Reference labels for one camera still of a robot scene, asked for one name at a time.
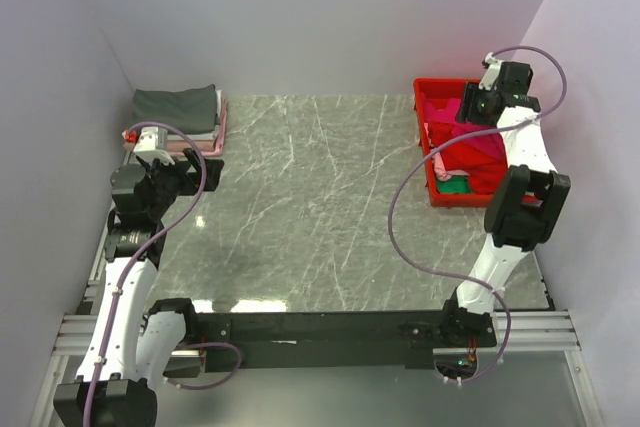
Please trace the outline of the crimson t shirt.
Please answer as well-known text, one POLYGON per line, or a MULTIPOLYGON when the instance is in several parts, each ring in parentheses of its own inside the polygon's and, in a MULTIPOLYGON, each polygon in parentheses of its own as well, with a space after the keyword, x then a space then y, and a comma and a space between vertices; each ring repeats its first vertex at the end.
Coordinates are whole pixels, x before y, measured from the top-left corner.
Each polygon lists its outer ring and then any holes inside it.
POLYGON ((424 119, 427 123, 455 124, 461 100, 458 98, 427 99, 424 103, 424 119))

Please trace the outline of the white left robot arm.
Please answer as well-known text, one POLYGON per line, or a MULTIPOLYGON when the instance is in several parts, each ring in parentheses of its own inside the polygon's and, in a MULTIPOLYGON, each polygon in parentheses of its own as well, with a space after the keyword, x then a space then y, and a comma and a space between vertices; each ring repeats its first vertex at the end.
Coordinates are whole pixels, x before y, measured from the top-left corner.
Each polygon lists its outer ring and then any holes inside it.
POLYGON ((152 426, 156 389, 175 348, 200 335, 192 302, 161 300, 145 307, 159 270, 166 228, 162 218, 179 196, 197 200, 216 190, 223 161, 193 150, 168 165, 142 159, 110 177, 114 203, 107 222, 104 292, 84 359, 53 406, 65 426, 152 426))

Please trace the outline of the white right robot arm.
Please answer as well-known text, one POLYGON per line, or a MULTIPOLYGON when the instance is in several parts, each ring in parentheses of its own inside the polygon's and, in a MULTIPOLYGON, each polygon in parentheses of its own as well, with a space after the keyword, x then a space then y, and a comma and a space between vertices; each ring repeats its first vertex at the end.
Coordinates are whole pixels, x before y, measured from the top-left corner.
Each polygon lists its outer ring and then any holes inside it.
POLYGON ((528 94, 531 67, 492 56, 484 66, 482 79, 465 88, 458 120, 498 128, 507 171, 486 208, 487 236, 470 277, 443 307, 439 334, 452 346, 489 332, 506 281, 529 252, 548 241, 571 187, 547 153, 540 104, 528 94))

